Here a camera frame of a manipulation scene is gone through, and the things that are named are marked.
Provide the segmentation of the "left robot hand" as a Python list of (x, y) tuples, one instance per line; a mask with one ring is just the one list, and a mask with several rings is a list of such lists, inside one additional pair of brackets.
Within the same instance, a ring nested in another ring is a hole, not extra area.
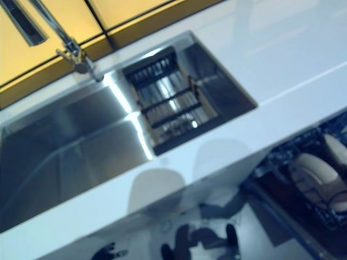
[(115, 250), (115, 242), (111, 242), (100, 248), (91, 258), (91, 260), (112, 260), (124, 257), (128, 254), (128, 250)]

